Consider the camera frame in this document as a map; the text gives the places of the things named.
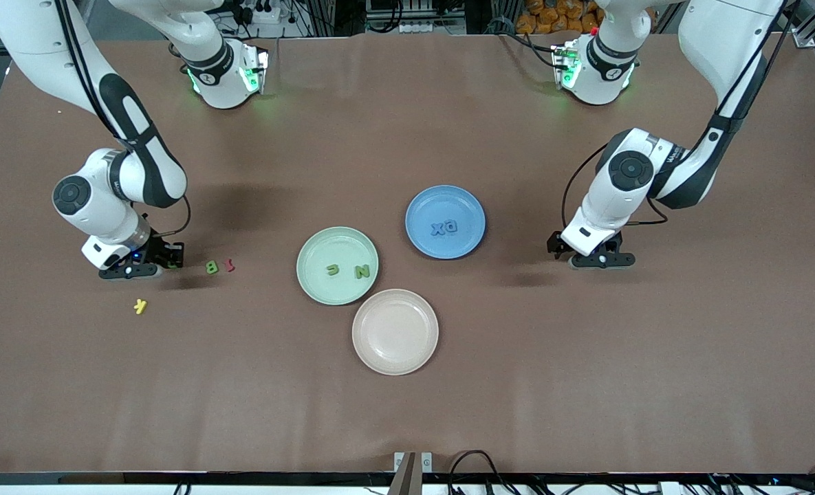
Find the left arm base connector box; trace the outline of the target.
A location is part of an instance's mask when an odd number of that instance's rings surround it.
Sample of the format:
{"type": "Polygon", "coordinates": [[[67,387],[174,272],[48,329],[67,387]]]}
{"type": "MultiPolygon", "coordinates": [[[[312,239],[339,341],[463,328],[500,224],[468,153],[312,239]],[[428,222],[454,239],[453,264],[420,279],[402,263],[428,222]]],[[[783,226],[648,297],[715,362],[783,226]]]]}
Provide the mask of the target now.
{"type": "Polygon", "coordinates": [[[555,83],[559,89],[572,90],[581,70],[579,41],[552,45],[551,51],[555,83]]]}

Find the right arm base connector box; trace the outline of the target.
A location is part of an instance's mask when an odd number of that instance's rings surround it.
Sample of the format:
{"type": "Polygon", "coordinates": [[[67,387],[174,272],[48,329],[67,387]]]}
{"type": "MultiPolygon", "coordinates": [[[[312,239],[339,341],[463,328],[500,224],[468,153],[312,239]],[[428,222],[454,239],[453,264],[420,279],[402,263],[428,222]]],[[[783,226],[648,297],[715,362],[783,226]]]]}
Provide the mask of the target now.
{"type": "Polygon", "coordinates": [[[241,46],[240,75],[249,94],[262,94],[265,87],[266,70],[269,67],[269,52],[265,48],[243,44],[241,46]]]}

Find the blue plate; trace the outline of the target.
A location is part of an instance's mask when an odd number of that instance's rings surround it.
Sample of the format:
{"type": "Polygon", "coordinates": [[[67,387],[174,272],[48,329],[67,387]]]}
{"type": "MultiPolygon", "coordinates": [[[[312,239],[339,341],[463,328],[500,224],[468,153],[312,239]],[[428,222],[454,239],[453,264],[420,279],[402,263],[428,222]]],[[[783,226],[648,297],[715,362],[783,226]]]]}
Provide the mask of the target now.
{"type": "Polygon", "coordinates": [[[466,189],[437,185],[420,191],[405,210],[404,228],[413,247],[425,256],[454,260],[468,256],[486,234],[486,213],[480,201],[466,189]],[[432,223],[455,220],[455,234],[432,236],[432,223]]]}

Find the green plate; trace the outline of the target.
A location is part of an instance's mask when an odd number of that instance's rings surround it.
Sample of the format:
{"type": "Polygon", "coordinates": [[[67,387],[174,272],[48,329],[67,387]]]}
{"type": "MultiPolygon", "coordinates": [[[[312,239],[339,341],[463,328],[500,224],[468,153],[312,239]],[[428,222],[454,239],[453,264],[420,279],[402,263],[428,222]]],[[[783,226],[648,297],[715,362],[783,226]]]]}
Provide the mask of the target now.
{"type": "Polygon", "coordinates": [[[360,300],[372,287],[380,270],[376,246],[363,232],[347,226],[325,228],[301,247],[295,272],[301,289],[312,300],[327,306],[345,306],[360,300]],[[337,276],[325,268],[338,264],[337,276]],[[369,264],[370,278],[355,279],[354,267],[369,264]]]}

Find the beige plate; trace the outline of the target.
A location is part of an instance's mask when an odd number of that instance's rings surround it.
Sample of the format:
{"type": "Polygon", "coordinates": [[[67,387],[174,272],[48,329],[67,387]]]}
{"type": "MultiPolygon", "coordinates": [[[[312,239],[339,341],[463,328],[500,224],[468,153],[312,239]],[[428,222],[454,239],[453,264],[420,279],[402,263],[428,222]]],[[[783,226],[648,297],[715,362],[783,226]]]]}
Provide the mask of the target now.
{"type": "Polygon", "coordinates": [[[364,301],[351,324],[351,342],[373,372],[402,376],[422,369],[439,341],[432,304],[409,289],[383,289],[364,301]]]}

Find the brown table cover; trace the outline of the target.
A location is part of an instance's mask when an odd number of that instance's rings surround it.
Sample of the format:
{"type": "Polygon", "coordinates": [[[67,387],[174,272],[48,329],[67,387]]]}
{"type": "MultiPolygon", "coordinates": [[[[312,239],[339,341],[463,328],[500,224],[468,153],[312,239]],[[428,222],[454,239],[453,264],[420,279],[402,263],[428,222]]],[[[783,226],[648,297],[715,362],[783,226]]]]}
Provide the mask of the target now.
{"type": "Polygon", "coordinates": [[[467,449],[504,471],[815,465],[815,52],[785,42],[701,204],[625,230],[630,269],[578,272],[545,246],[574,169],[634,126],[691,145],[715,108],[674,36],[650,38],[603,107],[497,37],[287,38],[266,94],[228,111],[191,91],[164,42],[100,47],[189,175],[185,267],[98,278],[51,194],[111,136],[9,69],[0,471],[373,471],[404,450],[444,469],[467,449]],[[486,213],[479,247],[454,260],[404,228],[442,184],[486,213]],[[295,272],[334,226],[380,258],[345,306],[312,300],[295,272]],[[354,351],[355,313],[383,289],[437,314],[414,373],[354,351]]]}

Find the orange packets pile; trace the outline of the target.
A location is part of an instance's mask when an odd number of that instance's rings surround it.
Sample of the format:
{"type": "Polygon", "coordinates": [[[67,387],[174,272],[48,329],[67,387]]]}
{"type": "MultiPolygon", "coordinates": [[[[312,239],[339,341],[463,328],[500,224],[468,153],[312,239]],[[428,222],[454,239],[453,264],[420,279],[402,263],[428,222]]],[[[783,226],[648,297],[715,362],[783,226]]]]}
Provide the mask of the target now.
{"type": "Polygon", "coordinates": [[[593,34],[605,18],[605,10],[594,0],[523,0],[514,31],[552,34],[572,31],[593,34]]]}

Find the white power strip with plugs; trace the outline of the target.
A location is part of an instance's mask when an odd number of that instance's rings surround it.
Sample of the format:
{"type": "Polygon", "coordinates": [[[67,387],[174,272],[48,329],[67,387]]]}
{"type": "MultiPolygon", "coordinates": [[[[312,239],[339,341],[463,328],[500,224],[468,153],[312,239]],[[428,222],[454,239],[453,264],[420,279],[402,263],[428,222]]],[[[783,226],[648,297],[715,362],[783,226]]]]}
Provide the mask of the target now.
{"type": "Polygon", "coordinates": [[[273,0],[229,0],[229,9],[237,25],[278,24],[282,9],[273,0]]]}

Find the grey metal table bracket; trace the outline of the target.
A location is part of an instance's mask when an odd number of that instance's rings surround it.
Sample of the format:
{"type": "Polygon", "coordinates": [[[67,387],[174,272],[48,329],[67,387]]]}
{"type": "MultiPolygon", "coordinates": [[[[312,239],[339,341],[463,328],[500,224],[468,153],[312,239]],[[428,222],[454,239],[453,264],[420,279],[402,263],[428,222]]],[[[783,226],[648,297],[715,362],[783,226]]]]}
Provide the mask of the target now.
{"type": "Polygon", "coordinates": [[[422,495],[423,475],[432,473],[431,452],[394,454],[395,475],[388,495],[422,495]]]}

